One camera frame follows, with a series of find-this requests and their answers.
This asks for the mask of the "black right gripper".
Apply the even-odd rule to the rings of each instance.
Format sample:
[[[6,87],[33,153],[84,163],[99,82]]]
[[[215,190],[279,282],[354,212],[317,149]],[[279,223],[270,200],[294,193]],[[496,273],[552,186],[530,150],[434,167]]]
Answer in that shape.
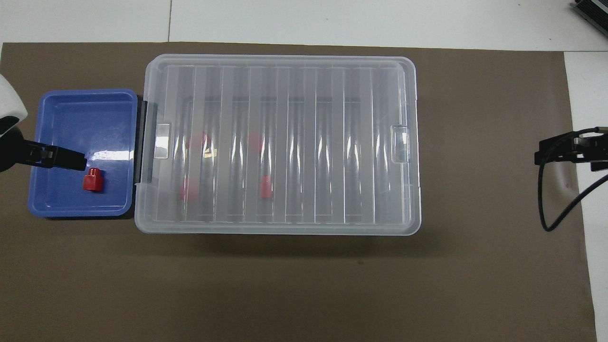
[[[590,163],[590,169],[606,171],[608,169],[608,135],[575,138],[573,135],[558,135],[543,139],[538,143],[535,152],[535,164],[541,162],[572,162],[575,164]]]

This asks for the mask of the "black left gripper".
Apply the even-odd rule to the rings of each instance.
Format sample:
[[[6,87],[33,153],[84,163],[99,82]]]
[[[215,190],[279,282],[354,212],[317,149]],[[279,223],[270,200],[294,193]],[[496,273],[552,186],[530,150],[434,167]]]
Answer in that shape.
[[[14,126],[0,139],[0,171],[7,171],[15,164],[84,171],[87,158],[84,153],[74,150],[26,140],[21,130]]]

